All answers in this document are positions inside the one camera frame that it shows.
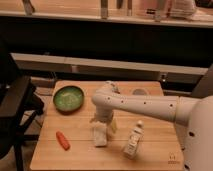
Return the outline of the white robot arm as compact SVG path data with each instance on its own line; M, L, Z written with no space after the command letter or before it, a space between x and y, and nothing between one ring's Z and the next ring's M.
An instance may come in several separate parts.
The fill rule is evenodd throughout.
M213 96L125 95L107 81L91 101L96 107L94 121L111 123L116 109L186 126L184 171L213 171Z

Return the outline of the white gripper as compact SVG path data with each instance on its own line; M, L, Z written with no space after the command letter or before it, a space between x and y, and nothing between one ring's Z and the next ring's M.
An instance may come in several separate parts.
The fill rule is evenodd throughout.
M94 117L90 120L90 124L92 127L97 127L99 122L101 123L106 123L107 125L107 133L110 136L113 136L117 132L117 123L116 120L113 119L113 112L109 113L101 113L101 112L96 112Z

